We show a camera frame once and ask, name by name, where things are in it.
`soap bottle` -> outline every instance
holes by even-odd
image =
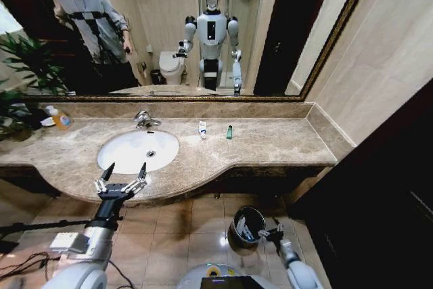
[[[52,105],[48,105],[46,109],[49,115],[51,115],[51,117],[53,118],[55,125],[57,125],[60,130],[67,130],[71,127],[72,119],[69,116],[67,116],[57,108],[54,108],[54,106]]]

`black strap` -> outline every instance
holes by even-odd
[[[84,14],[92,14],[93,18],[85,18]],[[71,14],[68,14],[68,17],[70,18],[71,21],[84,20],[86,22],[86,24],[89,26],[92,34],[94,34],[96,36],[97,44],[99,46],[99,60],[101,61],[102,64],[113,65],[113,64],[121,64],[122,63],[119,60],[119,58],[117,58],[110,49],[107,49],[105,47],[104,43],[102,42],[101,35],[100,35],[101,33],[99,31],[99,28],[98,28],[98,25],[96,22],[96,20],[98,20],[98,19],[105,18],[107,20],[108,24],[113,29],[113,31],[118,36],[119,40],[123,43],[122,31],[120,31],[116,27],[115,23],[112,21],[110,15],[108,15],[108,13],[106,13],[106,12],[73,12]],[[78,30],[76,24],[73,24],[72,26],[74,27],[75,30]]]

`black cable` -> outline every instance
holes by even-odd
[[[128,279],[128,277],[125,274],[122,273],[122,271],[118,268],[118,266],[115,265],[114,262],[111,261],[111,260],[109,260],[108,262],[110,262],[111,265],[119,272],[119,274],[129,283],[127,285],[117,287],[117,289],[120,289],[120,288],[132,288],[132,289],[135,289],[135,287],[133,285],[133,282],[130,279]]]
[[[36,260],[36,261],[32,262],[31,264],[25,266],[26,263],[33,260],[35,257],[39,257],[39,256],[43,256],[44,259]],[[4,279],[7,279],[7,278],[12,277],[14,275],[22,274],[27,269],[29,269],[30,267],[32,267],[33,265],[36,265],[38,263],[41,264],[39,269],[42,267],[45,268],[45,279],[48,281],[48,262],[49,261],[56,261],[56,260],[58,261],[59,259],[60,259],[59,257],[50,258],[47,252],[34,253],[34,254],[30,255],[23,263],[20,263],[17,265],[9,265],[7,267],[2,267],[0,270],[9,269],[11,267],[13,267],[13,269],[11,271],[9,271],[8,273],[0,275],[0,281],[3,281]]]

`trash can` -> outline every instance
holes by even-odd
[[[164,85],[166,83],[159,69],[152,70],[150,72],[150,78],[152,78],[152,84],[154,85]]]
[[[265,230],[265,218],[252,206],[243,206],[230,223],[230,236],[240,248],[251,248],[258,244],[260,230]]]

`sink drain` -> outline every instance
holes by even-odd
[[[153,150],[148,151],[146,154],[147,157],[154,157],[155,155],[156,155],[156,152]]]

